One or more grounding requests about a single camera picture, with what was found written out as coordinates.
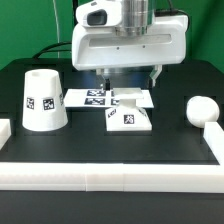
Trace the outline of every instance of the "white ball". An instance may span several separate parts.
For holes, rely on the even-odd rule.
[[[219,107],[209,97],[195,96],[188,101],[186,113],[192,125],[198,128],[204,128],[205,122],[218,120]]]

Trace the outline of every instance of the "white foam piece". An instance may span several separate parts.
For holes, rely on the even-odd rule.
[[[123,164],[87,164],[86,191],[123,191]]]
[[[11,136],[11,126],[9,119],[0,119],[0,150]]]
[[[85,164],[0,163],[0,189],[85,191]]]
[[[124,191],[224,192],[224,172],[211,165],[126,165]]]
[[[1,163],[0,190],[224,193],[219,165]]]
[[[217,122],[206,122],[204,139],[221,165],[224,165],[224,131]]]

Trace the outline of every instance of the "white cup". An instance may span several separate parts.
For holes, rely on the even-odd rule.
[[[26,72],[23,126],[31,131],[52,131],[67,122],[58,72],[51,69]]]

